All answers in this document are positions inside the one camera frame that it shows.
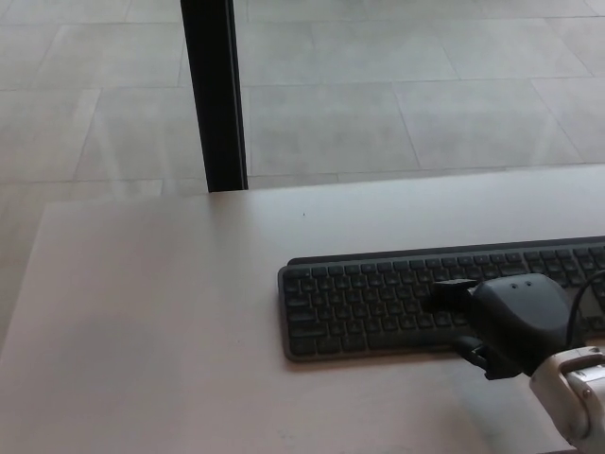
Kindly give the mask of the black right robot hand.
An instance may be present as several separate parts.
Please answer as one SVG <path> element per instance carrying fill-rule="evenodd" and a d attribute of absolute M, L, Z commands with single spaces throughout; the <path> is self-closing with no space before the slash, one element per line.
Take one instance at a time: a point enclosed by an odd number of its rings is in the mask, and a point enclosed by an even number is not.
<path fill-rule="evenodd" d="M 489 380 L 530 376 L 549 357 L 585 344 L 579 325 L 569 324 L 572 299 L 540 273 L 438 282 L 422 307 L 464 317 L 473 333 L 457 336 L 454 350 Z"/>

